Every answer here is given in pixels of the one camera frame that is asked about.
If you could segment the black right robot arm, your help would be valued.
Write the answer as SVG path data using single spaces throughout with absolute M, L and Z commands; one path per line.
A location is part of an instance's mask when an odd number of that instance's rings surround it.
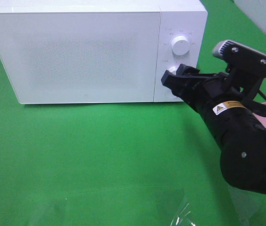
M 234 86 L 222 88 L 229 75 L 201 74 L 181 64 L 165 71 L 161 83 L 200 115 L 221 150 L 220 169 L 236 188 L 266 194 L 266 127 L 242 102 Z

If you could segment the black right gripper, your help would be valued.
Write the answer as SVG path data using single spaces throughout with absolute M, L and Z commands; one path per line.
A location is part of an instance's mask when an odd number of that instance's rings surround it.
M 225 87 L 228 80 L 225 73 L 199 72 L 197 68 L 180 64 L 176 75 L 166 70 L 161 83 L 199 114 L 208 109 L 219 115 L 230 108 L 243 108 L 236 88 Z

